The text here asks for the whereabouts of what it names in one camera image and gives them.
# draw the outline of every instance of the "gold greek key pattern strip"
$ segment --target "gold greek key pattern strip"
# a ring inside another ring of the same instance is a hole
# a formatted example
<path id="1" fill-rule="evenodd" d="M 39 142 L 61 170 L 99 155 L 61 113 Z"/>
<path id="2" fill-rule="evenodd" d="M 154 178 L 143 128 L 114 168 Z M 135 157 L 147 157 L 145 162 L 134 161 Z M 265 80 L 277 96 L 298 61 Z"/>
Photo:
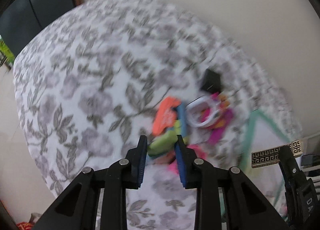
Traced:
<path id="1" fill-rule="evenodd" d="M 283 146 L 289 146 L 295 158 L 303 154 L 301 140 L 296 140 Z M 280 147 L 282 146 L 251 153 L 251 166 L 256 168 L 279 163 Z"/>

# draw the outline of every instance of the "metal bolt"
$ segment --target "metal bolt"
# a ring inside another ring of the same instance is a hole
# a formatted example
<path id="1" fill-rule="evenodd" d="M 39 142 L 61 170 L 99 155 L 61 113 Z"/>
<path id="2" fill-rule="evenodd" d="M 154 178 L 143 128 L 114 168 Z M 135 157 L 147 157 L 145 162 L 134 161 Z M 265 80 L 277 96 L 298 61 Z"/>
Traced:
<path id="1" fill-rule="evenodd" d="M 126 158 L 119 160 L 120 165 L 127 165 L 129 161 Z"/>
<path id="2" fill-rule="evenodd" d="M 203 164 L 203 159 L 201 159 L 201 158 L 196 158 L 196 159 L 194 160 L 194 162 L 195 162 L 197 165 L 201 165 L 201 164 Z"/>
<path id="3" fill-rule="evenodd" d="M 84 167 L 81 171 L 82 171 L 82 173 L 84 173 L 84 174 L 88 174 L 88 173 L 91 172 L 91 170 L 92 170 L 92 168 L 90 168 L 90 167 Z"/>
<path id="4" fill-rule="evenodd" d="M 240 173 L 240 169 L 238 167 L 232 167 L 231 168 L 231 172 L 234 174 L 239 174 Z"/>

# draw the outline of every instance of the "red cloth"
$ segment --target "red cloth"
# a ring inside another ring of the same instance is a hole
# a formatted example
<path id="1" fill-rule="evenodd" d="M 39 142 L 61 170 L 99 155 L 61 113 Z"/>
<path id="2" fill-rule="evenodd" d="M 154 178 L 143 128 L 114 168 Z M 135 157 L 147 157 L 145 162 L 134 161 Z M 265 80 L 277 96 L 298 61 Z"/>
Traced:
<path id="1" fill-rule="evenodd" d="M 33 227 L 33 224 L 22 222 L 22 223 L 17 224 L 17 227 L 20 230 L 31 230 L 31 228 Z"/>

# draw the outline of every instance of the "floral pattern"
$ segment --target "floral pattern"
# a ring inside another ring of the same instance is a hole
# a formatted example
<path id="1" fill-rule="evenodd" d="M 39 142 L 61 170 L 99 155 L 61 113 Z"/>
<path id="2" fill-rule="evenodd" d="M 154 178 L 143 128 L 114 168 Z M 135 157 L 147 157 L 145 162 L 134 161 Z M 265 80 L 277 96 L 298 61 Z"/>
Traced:
<path id="1" fill-rule="evenodd" d="M 190 128 L 190 143 L 201 144 L 213 165 L 239 163 L 245 125 L 257 108 L 290 139 L 301 136 L 283 90 L 261 66 L 219 28 L 175 5 L 94 0 L 47 26 L 13 72 L 20 125 L 48 188 L 58 196 L 84 166 L 107 168 L 139 135 L 152 140 L 161 100 L 201 96 L 208 67 L 222 74 L 235 112 L 215 146 L 206 144 L 206 131 Z M 127 192 L 128 228 L 193 229 L 195 193 L 165 166 L 146 166 L 141 189 Z"/>

